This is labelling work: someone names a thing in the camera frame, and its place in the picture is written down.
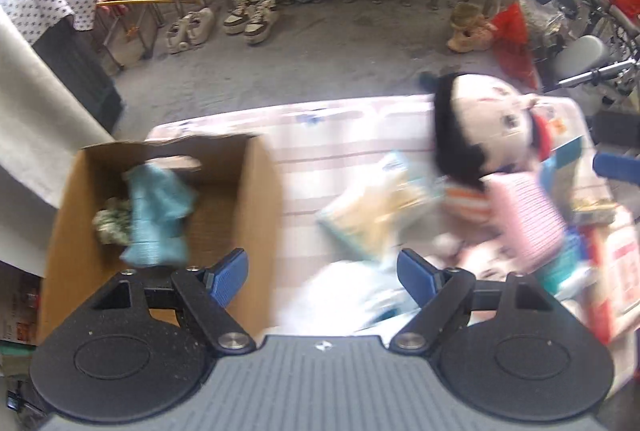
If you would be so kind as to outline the striped orange plush doll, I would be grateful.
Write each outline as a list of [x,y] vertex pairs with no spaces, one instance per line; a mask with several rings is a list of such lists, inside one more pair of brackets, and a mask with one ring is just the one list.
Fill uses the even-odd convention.
[[442,205],[455,217],[477,225],[491,221],[492,209],[484,191],[446,178],[442,185]]

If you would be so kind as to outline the white sofa cover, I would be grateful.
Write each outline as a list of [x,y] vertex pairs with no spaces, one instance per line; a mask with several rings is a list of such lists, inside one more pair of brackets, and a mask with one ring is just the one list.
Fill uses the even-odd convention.
[[42,277],[78,151],[113,137],[1,15],[1,261]]

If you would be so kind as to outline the large black-haired plush doll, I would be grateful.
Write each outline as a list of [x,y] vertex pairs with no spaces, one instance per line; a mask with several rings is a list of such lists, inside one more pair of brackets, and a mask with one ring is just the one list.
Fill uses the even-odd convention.
[[435,165],[454,183],[481,190],[486,175],[529,171],[551,156],[551,134],[535,99],[506,81],[422,72],[418,83],[434,99]]

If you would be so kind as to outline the red plastic bag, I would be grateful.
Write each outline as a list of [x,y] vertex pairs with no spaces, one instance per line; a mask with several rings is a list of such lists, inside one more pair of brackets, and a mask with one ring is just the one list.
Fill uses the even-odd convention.
[[538,73],[528,46],[525,17],[518,3],[506,6],[491,19],[495,28],[492,52],[502,72],[532,91],[538,90]]

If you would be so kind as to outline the green floral scrunchie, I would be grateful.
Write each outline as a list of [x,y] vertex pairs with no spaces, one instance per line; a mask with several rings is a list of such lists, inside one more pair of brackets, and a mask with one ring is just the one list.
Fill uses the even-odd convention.
[[110,198],[96,212],[92,225],[102,245],[128,247],[131,243],[131,201]]

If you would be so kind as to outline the brown cardboard box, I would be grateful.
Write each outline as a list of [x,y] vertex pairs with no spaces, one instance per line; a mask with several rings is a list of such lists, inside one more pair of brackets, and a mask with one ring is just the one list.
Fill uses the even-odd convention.
[[108,199],[127,196],[126,172],[172,157],[197,163],[180,165],[177,171],[198,194],[186,220],[190,265],[211,266],[229,251],[244,249],[248,277],[228,311],[253,337],[270,325],[283,206],[277,167],[256,135],[190,136],[164,143],[102,144],[76,154],[48,248],[39,341],[126,267],[122,249],[99,242],[92,225],[96,212]]

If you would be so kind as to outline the white brown sneaker pair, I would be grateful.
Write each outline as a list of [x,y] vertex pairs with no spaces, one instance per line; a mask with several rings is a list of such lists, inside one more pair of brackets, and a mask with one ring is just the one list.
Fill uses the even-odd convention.
[[232,9],[222,23],[226,35],[243,35],[248,45],[270,37],[280,15],[277,0],[232,0]]

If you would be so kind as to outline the beige sneaker pair left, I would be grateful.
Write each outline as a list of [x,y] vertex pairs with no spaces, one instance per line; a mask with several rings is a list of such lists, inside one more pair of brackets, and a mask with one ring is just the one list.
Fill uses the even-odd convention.
[[204,7],[175,21],[166,31],[166,47],[170,54],[178,54],[205,44],[213,31],[216,15]]

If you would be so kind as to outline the white plastic bag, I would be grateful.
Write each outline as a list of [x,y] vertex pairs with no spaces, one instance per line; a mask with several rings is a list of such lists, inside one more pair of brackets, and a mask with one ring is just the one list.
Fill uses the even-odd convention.
[[347,337],[393,333],[418,313],[396,269],[372,262],[324,266],[300,288],[279,316],[282,335]]

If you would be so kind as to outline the beige slippers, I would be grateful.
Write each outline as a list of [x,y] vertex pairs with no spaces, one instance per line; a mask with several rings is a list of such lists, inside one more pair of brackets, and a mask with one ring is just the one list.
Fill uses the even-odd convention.
[[494,44],[497,27],[475,4],[457,3],[451,11],[449,22],[452,35],[447,41],[447,47],[452,52],[458,54],[484,52]]

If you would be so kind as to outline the pink checked tablecloth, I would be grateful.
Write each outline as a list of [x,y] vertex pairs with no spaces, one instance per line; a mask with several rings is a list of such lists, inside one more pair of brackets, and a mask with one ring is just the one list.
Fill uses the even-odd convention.
[[274,263],[270,333],[300,288],[331,263],[372,262],[395,268],[409,247],[439,265],[457,265],[486,281],[514,269],[509,248],[488,226],[451,215],[437,200],[399,236],[382,261],[361,260],[317,219],[319,211],[354,185],[384,154],[398,151],[435,173],[430,96],[390,96],[258,108],[163,124],[153,142],[187,135],[258,134],[281,174],[283,219]]

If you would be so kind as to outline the pink knitted cloth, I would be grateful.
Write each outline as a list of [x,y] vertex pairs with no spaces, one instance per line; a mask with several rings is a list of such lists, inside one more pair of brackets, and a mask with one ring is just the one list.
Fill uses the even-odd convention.
[[566,224],[533,173],[494,173],[482,182],[517,271],[545,266],[563,247]]

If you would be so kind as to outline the yellow stick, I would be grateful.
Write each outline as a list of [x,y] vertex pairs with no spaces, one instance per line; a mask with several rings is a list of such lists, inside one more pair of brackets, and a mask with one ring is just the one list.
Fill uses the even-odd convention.
[[172,4],[173,0],[111,0],[111,1],[98,1],[96,6],[100,7],[115,7],[126,5],[160,5],[160,4]]

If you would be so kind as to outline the blue silver carton box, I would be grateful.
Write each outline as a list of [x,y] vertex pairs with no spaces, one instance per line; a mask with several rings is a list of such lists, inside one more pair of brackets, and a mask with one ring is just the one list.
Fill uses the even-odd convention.
[[576,166],[582,157],[582,136],[558,146],[541,163],[539,180],[542,188],[563,217],[570,212],[574,195]]

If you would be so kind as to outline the teal checked cloth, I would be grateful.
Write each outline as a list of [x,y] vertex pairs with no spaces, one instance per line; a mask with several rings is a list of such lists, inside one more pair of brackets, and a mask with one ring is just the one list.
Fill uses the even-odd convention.
[[183,267],[189,262],[184,223],[198,193],[170,170],[153,163],[125,174],[131,201],[131,236],[122,261],[135,269]]

